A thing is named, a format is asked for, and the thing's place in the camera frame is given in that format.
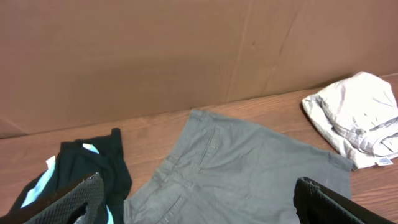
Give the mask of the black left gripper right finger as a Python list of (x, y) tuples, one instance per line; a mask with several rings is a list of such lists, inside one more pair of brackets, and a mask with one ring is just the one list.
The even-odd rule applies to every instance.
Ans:
[(308, 177), (297, 179), (293, 201), (301, 224), (394, 224)]

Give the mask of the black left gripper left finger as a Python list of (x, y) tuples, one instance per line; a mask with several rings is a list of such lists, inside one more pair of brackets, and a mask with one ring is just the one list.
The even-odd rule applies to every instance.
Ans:
[(99, 173), (95, 173), (24, 208), (9, 212), (1, 217), (1, 223), (93, 224), (103, 198), (104, 183)]

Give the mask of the grey shorts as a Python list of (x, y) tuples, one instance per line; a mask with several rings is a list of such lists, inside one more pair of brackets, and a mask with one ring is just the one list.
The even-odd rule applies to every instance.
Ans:
[(351, 197), (353, 162), (247, 121), (193, 110), (172, 149), (124, 203), (126, 223), (298, 223), (295, 183)]

